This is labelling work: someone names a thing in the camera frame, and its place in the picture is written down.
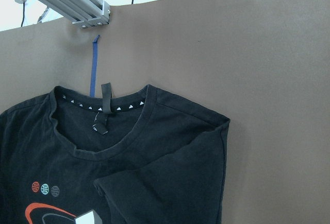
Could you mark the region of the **black graphic t-shirt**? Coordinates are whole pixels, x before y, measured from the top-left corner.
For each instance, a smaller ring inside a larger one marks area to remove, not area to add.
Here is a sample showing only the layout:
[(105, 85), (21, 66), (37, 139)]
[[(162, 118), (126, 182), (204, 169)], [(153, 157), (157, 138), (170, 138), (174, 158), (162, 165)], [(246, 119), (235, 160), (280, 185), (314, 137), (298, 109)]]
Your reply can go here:
[(147, 85), (1, 114), (1, 223), (220, 223), (229, 118)]

